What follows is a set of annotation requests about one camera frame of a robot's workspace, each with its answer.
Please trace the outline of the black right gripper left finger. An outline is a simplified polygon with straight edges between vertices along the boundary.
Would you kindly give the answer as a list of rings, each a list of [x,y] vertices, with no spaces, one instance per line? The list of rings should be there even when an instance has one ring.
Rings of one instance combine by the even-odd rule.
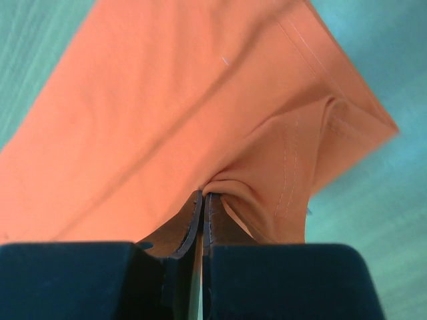
[[[1,246],[2,319],[197,319],[203,197],[136,243]]]

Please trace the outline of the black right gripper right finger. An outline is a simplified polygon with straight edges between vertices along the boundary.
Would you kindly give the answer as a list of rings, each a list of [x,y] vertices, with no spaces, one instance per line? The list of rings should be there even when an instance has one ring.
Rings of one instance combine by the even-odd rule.
[[[267,245],[220,196],[204,203],[205,319],[383,319],[365,260],[343,244]]]

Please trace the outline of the orange t shirt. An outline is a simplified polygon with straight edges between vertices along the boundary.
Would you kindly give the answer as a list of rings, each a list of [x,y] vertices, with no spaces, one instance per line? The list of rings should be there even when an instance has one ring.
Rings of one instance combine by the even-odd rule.
[[[397,132],[309,1],[97,1],[1,151],[1,242],[138,241],[200,190],[301,243]]]

